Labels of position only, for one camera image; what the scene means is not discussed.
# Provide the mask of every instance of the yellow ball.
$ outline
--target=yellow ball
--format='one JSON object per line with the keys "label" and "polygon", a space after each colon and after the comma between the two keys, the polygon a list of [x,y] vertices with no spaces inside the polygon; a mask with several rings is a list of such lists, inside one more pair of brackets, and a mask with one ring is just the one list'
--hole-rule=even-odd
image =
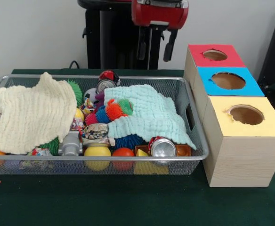
{"label": "yellow ball", "polygon": [[84,121],[84,114],[79,108],[76,109],[75,118],[80,118],[82,121]]}
{"label": "yellow ball", "polygon": [[[108,147],[88,147],[84,156],[105,156],[110,157],[111,152]],[[105,170],[110,161],[85,161],[85,165],[93,171]]]}

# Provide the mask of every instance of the knitted cloth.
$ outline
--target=knitted cloth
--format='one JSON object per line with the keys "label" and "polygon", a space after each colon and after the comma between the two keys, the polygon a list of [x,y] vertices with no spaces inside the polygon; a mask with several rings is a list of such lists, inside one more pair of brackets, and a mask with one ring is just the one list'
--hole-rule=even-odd
{"label": "knitted cloth", "polygon": [[196,150],[170,97],[164,97],[150,85],[135,85],[105,89],[104,104],[113,98],[116,102],[123,98],[132,102],[133,114],[109,123],[109,137],[137,134],[148,142],[152,137],[162,136],[177,144],[188,144]]}
{"label": "knitted cloth", "polygon": [[76,106],[72,87],[48,73],[33,88],[0,88],[0,151],[27,154],[56,137],[62,142]]}

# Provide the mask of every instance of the metal basket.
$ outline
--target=metal basket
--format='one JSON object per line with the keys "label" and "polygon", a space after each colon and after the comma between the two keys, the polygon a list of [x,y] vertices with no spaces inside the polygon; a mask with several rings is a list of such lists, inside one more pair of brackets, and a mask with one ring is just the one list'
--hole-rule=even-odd
{"label": "metal basket", "polygon": [[[0,78],[0,88],[33,87],[39,75],[9,75]],[[98,76],[53,75],[55,80],[71,79],[83,92],[97,85]],[[184,119],[187,133],[197,147],[191,157],[84,157],[84,156],[0,156],[0,174],[187,174],[208,154],[208,145],[187,81],[178,77],[121,77],[122,86],[149,84],[171,97]]]}

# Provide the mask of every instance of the black cable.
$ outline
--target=black cable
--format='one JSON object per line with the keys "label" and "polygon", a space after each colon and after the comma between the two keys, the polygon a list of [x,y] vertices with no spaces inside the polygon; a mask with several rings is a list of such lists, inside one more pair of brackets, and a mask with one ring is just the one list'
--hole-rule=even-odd
{"label": "black cable", "polygon": [[68,68],[72,68],[73,64],[76,64],[77,68],[80,69],[80,66],[77,61],[73,60]]}

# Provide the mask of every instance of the shape sorter box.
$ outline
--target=shape sorter box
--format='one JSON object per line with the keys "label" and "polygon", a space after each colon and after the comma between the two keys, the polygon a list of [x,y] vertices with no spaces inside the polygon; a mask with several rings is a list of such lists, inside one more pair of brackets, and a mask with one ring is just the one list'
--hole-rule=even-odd
{"label": "shape sorter box", "polygon": [[275,110],[266,97],[208,99],[203,161],[211,187],[266,187],[275,172]]}
{"label": "shape sorter box", "polygon": [[184,78],[193,89],[197,67],[245,67],[231,45],[189,45]]}
{"label": "shape sorter box", "polygon": [[264,97],[246,67],[198,67],[193,95],[201,123],[208,96]]}

